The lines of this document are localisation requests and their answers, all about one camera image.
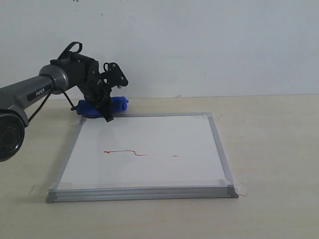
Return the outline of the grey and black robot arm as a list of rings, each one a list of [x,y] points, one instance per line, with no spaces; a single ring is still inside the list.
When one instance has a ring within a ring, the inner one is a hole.
[[[52,94],[63,94],[78,87],[85,100],[106,121],[111,113],[111,87],[99,72],[99,63],[78,53],[67,53],[44,66],[38,76],[23,80],[0,90],[0,160],[11,159],[21,148],[25,128],[33,117],[25,109],[39,100],[47,101]]]

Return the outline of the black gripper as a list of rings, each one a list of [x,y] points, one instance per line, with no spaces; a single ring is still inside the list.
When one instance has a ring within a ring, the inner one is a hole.
[[[98,71],[90,71],[86,78],[78,85],[84,99],[96,108],[106,122],[112,121],[112,102],[111,88],[105,81],[108,73],[99,73]]]

